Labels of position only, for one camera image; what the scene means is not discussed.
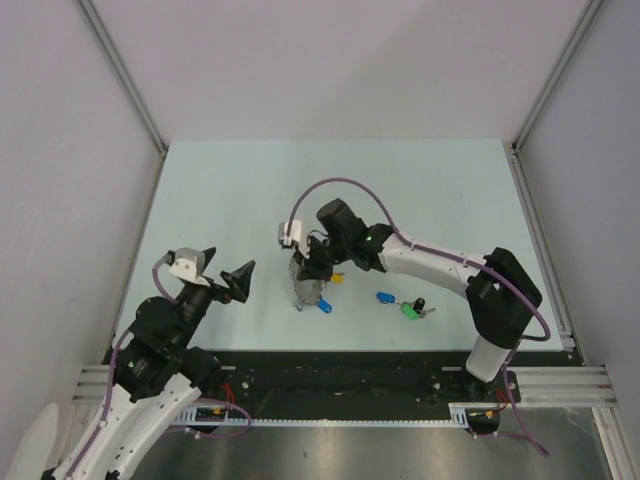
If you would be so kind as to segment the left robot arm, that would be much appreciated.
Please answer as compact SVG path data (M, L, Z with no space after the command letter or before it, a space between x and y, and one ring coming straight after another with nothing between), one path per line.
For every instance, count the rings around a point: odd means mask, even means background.
M215 248L169 250L152 267L158 294L144 300L112 349L107 390L78 444L45 479L129 479L176 416L221 387L221 364L193 347L214 302L244 303L250 260L216 283L205 270Z

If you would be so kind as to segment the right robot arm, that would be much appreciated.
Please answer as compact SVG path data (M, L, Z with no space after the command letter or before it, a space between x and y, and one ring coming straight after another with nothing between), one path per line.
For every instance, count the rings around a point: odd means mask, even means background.
M516 257L495 248L480 257L418 245L384 223L366 225L341 199L316 214L324 229L317 239L301 221L280 227L280 242L294 251L297 281L328 281L334 268L351 262L363 271L406 275L442 287L469 305L477 339L461 369L463 393L484 401L497 389L497 376L524 338L542 294Z

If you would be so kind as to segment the silver disc keyring organiser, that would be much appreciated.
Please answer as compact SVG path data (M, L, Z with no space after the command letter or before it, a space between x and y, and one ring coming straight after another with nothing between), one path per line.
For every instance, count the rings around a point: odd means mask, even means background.
M321 280L299 280L298 274L301 271L301 265L294 256L289 262L289 276L292 281L295 300L294 308L298 312L302 312L308 307L316 307L316 303L323 298L322 292L324 283Z

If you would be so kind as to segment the blue key tag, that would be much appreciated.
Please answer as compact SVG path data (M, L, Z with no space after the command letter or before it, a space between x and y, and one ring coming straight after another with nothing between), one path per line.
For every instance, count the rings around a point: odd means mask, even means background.
M397 300L395 295L386 292L378 292L376 294L376 299L381 304L399 304L399 301Z

